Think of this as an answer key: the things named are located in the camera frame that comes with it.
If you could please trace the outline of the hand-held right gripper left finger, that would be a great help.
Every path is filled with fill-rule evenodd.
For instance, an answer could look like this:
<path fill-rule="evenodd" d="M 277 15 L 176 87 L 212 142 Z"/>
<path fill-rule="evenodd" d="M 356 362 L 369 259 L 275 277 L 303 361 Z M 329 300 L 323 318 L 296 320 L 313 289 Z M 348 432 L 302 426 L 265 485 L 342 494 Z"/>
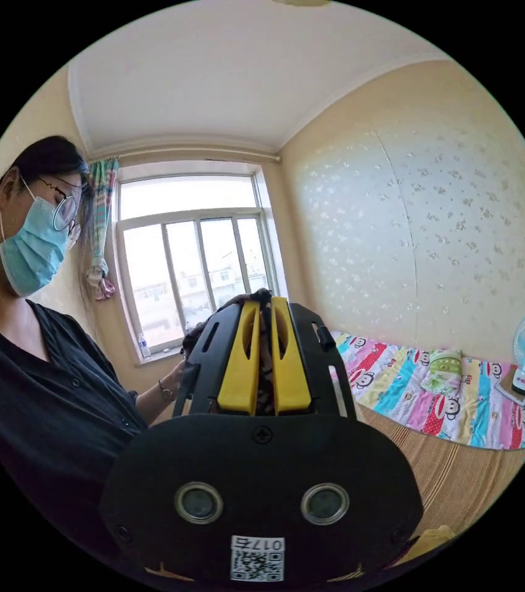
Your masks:
<path fill-rule="evenodd" d="M 243 303 L 217 402 L 227 413 L 254 415 L 260 367 L 260 304 Z"/>

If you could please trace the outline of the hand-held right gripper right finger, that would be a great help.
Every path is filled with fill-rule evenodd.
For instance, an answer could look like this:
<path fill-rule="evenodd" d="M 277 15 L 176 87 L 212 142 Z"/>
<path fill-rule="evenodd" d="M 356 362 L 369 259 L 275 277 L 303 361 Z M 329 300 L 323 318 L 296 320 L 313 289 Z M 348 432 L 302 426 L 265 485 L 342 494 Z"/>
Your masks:
<path fill-rule="evenodd" d="M 271 359 L 275 414 L 302 413 L 312 399 L 285 298 L 271 299 Z"/>

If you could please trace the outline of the person's left hand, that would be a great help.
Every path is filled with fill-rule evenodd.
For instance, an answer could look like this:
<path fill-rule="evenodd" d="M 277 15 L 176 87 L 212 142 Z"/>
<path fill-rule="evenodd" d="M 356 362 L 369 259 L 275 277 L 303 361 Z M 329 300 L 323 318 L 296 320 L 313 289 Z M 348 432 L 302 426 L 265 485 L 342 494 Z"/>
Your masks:
<path fill-rule="evenodd" d="M 186 359 L 181 360 L 168 375 L 168 389 L 170 391 L 170 398 L 172 401 L 175 401 L 177 399 L 178 391 L 180 389 L 181 381 L 183 378 L 185 365 Z"/>

